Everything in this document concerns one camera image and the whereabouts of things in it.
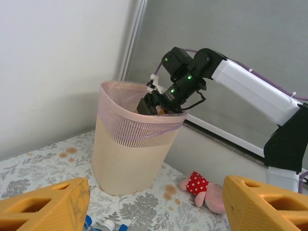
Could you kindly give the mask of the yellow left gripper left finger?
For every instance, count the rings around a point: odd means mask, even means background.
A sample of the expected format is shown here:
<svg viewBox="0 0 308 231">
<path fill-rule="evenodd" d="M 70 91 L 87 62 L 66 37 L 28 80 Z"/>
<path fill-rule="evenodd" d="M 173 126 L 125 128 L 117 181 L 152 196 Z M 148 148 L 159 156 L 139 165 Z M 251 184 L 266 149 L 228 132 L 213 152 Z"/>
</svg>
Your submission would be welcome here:
<svg viewBox="0 0 308 231">
<path fill-rule="evenodd" d="M 90 202 L 86 178 L 75 178 L 0 202 L 2 231 L 81 231 Z"/>
</svg>

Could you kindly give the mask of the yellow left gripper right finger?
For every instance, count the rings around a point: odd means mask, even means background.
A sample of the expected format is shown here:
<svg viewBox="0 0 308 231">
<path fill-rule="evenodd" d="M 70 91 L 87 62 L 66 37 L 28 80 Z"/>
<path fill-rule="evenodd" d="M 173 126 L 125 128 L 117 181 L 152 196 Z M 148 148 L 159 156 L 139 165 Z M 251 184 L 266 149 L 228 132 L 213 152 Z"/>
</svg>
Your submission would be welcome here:
<svg viewBox="0 0 308 231">
<path fill-rule="evenodd" d="M 260 181 L 227 176 L 223 202 L 233 231 L 306 231 L 308 197 Z"/>
</svg>

